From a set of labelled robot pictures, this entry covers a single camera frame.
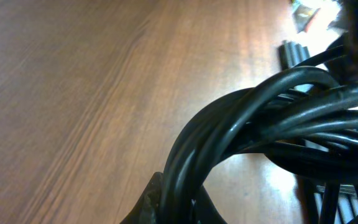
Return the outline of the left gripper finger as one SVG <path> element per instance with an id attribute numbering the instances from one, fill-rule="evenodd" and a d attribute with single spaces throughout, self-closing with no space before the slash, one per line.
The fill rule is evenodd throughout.
<path id="1" fill-rule="evenodd" d="M 155 172 L 153 174 L 133 209 L 124 217 L 121 224 L 160 223 L 158 209 L 162 189 L 162 178 L 163 174 L 161 172 Z M 196 199 L 192 200 L 190 217 L 185 219 L 184 223 L 226 223 L 216 210 L 204 186 L 200 188 Z"/>

